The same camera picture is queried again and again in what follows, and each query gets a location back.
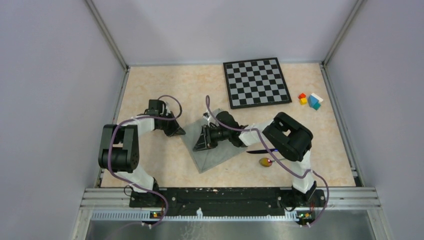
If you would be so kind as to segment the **grey cloth napkin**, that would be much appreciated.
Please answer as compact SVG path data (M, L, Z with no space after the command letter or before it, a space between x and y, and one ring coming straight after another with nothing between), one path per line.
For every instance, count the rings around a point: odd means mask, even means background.
M246 151L246 147L235 147L228 140L219 141L217 147L203 151L193 151L193 147L200 137L202 126L206 125L205 119L199 119L190 123L184 130L185 135L182 136L183 143L188 149L189 155L193 159L199 173L204 173L219 164L235 157Z

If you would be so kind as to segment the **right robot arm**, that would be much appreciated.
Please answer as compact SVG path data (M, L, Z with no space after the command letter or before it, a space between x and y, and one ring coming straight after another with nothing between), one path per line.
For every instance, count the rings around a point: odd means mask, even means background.
M275 158L274 152L290 161L285 170L293 175L291 192L281 197L280 204L294 210L309 206L317 189L311 168L312 132L284 112L263 123L240 125L227 111L217 115L204 113L208 123L202 125L200 135L192 150L194 152L214 149L221 141L229 141L236 148L246 148L256 143L269 141L273 149L265 147L266 153Z

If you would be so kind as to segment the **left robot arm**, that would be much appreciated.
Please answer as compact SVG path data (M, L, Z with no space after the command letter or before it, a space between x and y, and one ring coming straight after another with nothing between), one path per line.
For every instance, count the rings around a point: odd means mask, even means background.
M170 110L169 104L160 96L151 99L148 107L139 115L121 124L106 124L102 128L98 164L117 179L127 182L134 203L149 207L165 203L159 193L159 185L139 165L139 138L155 130L163 131L167 137L185 135L177 122L178 116Z

